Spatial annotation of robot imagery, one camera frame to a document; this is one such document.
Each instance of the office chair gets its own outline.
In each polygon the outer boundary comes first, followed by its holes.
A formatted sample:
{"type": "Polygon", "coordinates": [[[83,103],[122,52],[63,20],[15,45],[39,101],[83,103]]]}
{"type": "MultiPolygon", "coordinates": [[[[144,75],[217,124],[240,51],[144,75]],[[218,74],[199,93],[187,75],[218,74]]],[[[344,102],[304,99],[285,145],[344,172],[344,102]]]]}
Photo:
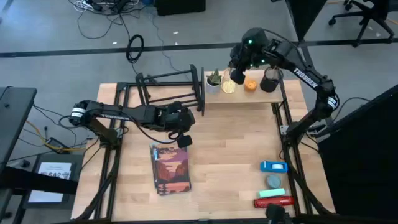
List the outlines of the office chair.
{"type": "Polygon", "coordinates": [[[369,8],[355,0],[346,0],[344,4],[346,5],[345,7],[347,11],[352,8],[352,4],[358,6],[361,11],[334,15],[329,20],[329,25],[332,26],[336,23],[336,18],[338,17],[363,16],[363,20],[359,23],[360,25],[362,25],[362,29],[358,35],[358,38],[356,39],[356,42],[353,44],[353,47],[357,47],[361,44],[361,38],[371,19],[376,21],[390,34],[390,37],[388,38],[389,43],[392,43],[392,41],[394,40],[395,34],[392,29],[386,24],[385,20],[387,19],[387,15],[389,12],[398,11],[398,0],[364,0],[364,2],[368,1],[371,1],[374,4],[372,8],[369,8]]]}

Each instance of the mint green object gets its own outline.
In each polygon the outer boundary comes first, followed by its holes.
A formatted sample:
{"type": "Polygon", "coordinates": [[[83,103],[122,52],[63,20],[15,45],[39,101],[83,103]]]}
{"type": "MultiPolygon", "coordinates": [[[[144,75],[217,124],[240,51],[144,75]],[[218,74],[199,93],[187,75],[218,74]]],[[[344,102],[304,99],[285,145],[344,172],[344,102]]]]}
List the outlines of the mint green object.
{"type": "Polygon", "coordinates": [[[261,190],[259,191],[259,197],[275,197],[285,195],[285,189],[274,189],[274,190],[261,190]]]}

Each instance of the white pot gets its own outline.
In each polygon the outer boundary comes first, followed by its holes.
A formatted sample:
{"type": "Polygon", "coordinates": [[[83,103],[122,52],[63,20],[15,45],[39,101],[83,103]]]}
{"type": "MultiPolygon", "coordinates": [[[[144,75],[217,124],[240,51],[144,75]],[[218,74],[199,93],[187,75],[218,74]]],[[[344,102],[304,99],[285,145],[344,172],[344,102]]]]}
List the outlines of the white pot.
{"type": "Polygon", "coordinates": [[[217,86],[212,86],[209,84],[208,80],[206,80],[206,92],[210,93],[210,94],[217,94],[220,92],[220,85],[217,86]]]}

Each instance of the blue tape dispenser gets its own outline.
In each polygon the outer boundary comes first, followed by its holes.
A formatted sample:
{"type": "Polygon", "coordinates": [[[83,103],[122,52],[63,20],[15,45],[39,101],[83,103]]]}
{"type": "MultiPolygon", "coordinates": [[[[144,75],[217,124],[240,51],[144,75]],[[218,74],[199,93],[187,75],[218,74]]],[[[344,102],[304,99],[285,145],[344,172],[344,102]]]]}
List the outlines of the blue tape dispenser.
{"type": "Polygon", "coordinates": [[[279,161],[262,161],[260,170],[263,172],[287,172],[287,163],[279,161]]]}

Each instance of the white paper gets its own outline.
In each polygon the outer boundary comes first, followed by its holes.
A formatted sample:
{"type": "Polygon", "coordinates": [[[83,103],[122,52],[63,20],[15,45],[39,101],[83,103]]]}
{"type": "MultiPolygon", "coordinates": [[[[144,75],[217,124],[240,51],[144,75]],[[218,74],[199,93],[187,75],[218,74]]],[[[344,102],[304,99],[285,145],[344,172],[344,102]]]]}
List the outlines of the white paper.
{"type": "MultiPolygon", "coordinates": [[[[69,162],[42,162],[38,173],[62,179],[69,179],[71,166],[72,164],[69,162]]],[[[63,194],[60,193],[32,190],[29,202],[62,202],[62,197],[63,194]]]]}

